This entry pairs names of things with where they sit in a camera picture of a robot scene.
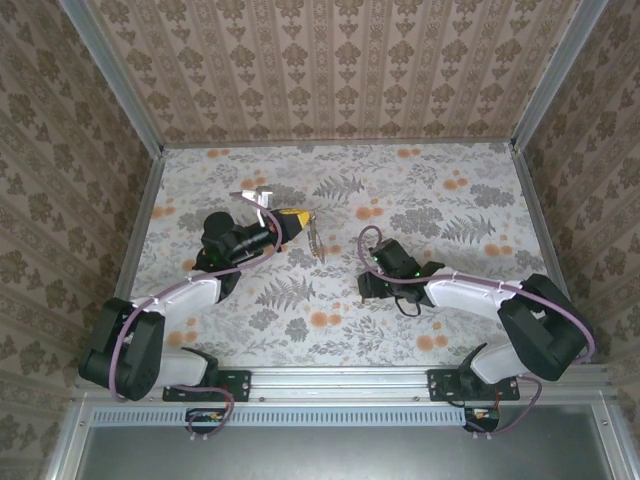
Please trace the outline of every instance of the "black cable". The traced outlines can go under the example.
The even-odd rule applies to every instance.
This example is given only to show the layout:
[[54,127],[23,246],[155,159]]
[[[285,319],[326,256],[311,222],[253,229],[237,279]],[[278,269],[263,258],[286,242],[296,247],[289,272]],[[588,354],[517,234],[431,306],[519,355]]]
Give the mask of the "black cable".
[[452,407],[455,407],[455,408],[465,408],[467,406],[467,404],[464,403],[464,402],[462,402],[462,403],[454,403],[451,400],[447,400],[447,403],[449,405],[451,405]]
[[407,312],[405,312],[402,307],[400,306],[400,298],[401,297],[393,297],[396,301],[396,306],[398,307],[398,310],[400,310],[400,313],[402,313],[405,317],[411,317],[411,318],[415,318],[415,317],[419,317],[420,314],[422,313],[422,311],[420,310],[420,304],[419,303],[415,303],[414,305],[416,306],[416,308],[418,309],[418,313],[416,313],[415,315],[409,315]]

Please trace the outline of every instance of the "patterned wall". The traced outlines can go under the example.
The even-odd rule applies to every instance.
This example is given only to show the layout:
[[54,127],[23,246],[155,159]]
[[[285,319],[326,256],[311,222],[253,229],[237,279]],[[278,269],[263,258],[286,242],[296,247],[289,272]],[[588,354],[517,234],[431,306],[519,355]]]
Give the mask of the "patterned wall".
[[573,299],[640,422],[640,2],[609,2],[526,155]]
[[508,138],[578,0],[89,0],[164,142]]
[[0,2],[0,477],[35,478],[149,158],[56,2]]

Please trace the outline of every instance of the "floral tablecloth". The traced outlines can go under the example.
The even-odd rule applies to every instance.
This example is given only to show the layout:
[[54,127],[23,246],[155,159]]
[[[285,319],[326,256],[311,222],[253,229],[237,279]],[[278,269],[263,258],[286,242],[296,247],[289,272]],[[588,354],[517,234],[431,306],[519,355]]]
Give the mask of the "floral tablecloth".
[[355,239],[369,224],[427,260],[492,278],[545,272],[506,144],[349,145],[187,149],[166,168],[133,296],[185,276],[204,219],[255,212],[228,194],[268,186],[270,207],[314,210],[325,263],[306,235],[268,264],[244,272],[233,294],[165,332],[171,345],[216,355],[227,366],[456,364],[503,337],[498,323],[454,309],[399,313],[391,300],[361,302]]

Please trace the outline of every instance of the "dark floor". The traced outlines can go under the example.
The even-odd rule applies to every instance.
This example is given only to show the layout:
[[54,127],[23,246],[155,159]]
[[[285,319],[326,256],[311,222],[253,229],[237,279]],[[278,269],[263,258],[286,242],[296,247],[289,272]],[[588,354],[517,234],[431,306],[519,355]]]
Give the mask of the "dark floor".
[[78,479],[610,479],[589,407],[538,407],[486,440],[460,427],[94,428]]

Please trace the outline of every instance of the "floral wallpaper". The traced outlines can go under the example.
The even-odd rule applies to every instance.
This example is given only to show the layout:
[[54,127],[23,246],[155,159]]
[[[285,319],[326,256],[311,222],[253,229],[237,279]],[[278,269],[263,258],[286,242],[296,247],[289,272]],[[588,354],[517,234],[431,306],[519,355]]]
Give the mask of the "floral wallpaper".
[[0,1],[0,478],[46,472],[149,166],[58,4]]
[[165,143],[509,138],[579,0],[89,0]]
[[224,210],[240,225],[255,211],[228,193],[273,191],[271,208],[313,210],[322,264],[306,235],[242,274],[219,305],[165,332],[169,345],[227,366],[455,364],[498,322],[454,309],[402,316],[394,302],[362,303],[355,241],[379,225],[420,263],[444,262],[493,278],[544,272],[511,153],[504,143],[253,147],[165,150],[166,168],[133,295],[184,278],[201,248],[204,219]]
[[611,0],[526,157],[640,443],[640,3]]

